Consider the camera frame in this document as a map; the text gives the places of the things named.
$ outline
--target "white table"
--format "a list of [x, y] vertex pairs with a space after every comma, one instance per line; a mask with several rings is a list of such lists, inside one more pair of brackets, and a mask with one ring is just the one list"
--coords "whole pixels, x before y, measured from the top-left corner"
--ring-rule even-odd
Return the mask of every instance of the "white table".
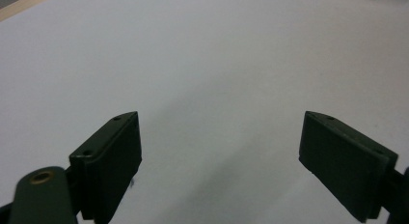
[[37, 5], [0, 23], [0, 204], [137, 110], [144, 161], [112, 223], [358, 223], [298, 161], [304, 112], [395, 151], [402, 173], [408, 20], [408, 0]]

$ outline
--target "small dark object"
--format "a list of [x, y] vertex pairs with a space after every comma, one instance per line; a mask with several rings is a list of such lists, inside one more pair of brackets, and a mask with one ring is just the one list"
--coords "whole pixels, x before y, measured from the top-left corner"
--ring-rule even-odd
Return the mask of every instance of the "small dark object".
[[0, 208], [0, 223], [107, 224], [141, 164], [138, 114], [115, 117], [70, 156], [71, 166], [39, 169], [20, 180], [14, 202]]
[[397, 154], [343, 122], [306, 112], [300, 161], [359, 221], [390, 212], [388, 223], [409, 223], [409, 171], [394, 168]]

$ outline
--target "wooden edge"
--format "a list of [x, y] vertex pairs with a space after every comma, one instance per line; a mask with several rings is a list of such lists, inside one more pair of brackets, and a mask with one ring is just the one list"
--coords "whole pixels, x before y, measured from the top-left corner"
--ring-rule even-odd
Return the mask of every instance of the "wooden edge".
[[21, 13], [22, 11], [29, 9], [42, 1], [45, 0], [18, 0], [11, 5], [0, 9], [0, 21], [3, 21], [15, 14]]

